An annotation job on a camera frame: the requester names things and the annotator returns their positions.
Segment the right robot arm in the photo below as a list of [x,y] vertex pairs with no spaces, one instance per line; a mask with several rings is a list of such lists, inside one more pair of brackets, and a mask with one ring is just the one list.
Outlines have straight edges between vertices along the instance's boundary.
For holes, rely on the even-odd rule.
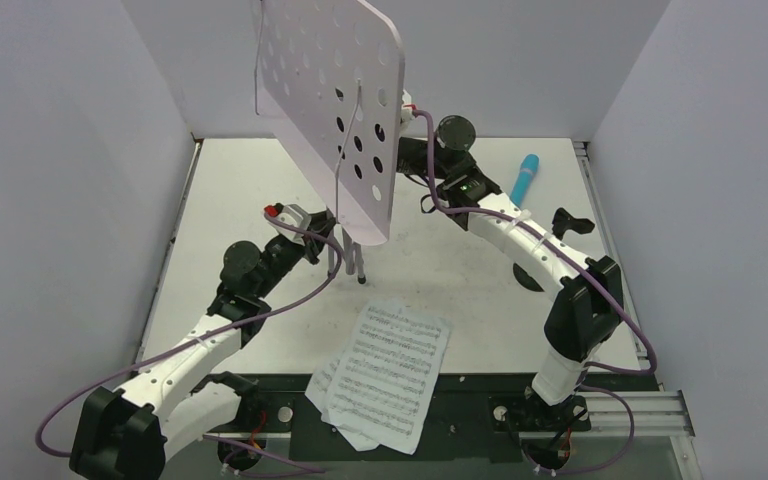
[[399,139],[396,170],[427,180],[438,211],[496,247],[552,300],[543,327],[548,353],[525,402],[528,421],[548,429],[564,417],[564,402],[623,321],[622,273],[612,258],[594,259],[564,242],[569,230],[592,232],[591,220],[559,208],[551,229],[533,221],[480,169],[470,153],[474,142],[473,125],[450,115],[426,140]]

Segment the black microphone desk stand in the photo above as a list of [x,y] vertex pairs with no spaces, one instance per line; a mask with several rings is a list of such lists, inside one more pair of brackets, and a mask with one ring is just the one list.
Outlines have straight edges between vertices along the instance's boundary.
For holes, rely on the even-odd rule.
[[[547,245],[549,240],[556,240],[559,248],[564,248],[563,237],[570,231],[577,235],[588,235],[595,229],[595,223],[586,217],[575,217],[564,207],[556,209],[552,221],[551,230],[548,233],[547,240],[540,238],[537,240],[537,248]],[[512,265],[512,272],[515,280],[525,289],[533,292],[543,292],[543,285],[522,267],[519,263]]]

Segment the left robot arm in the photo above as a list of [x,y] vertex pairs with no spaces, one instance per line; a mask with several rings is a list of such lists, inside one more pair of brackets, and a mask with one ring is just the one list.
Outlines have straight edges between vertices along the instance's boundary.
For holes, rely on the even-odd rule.
[[242,350],[274,315],[267,295],[302,260],[316,264],[338,246],[336,220],[296,204],[264,210],[276,235],[264,247],[229,246],[216,295],[190,332],[170,351],[117,388],[99,386],[84,400],[69,454],[70,469],[86,479],[157,479],[169,459],[227,424],[242,431],[257,420],[254,383],[213,369]]

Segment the lilac perforated music stand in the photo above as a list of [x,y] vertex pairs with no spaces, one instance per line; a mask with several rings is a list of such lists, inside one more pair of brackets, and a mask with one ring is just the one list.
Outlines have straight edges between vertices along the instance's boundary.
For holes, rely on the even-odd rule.
[[394,23],[367,1],[254,1],[255,114],[340,226],[347,274],[388,241],[405,58]]

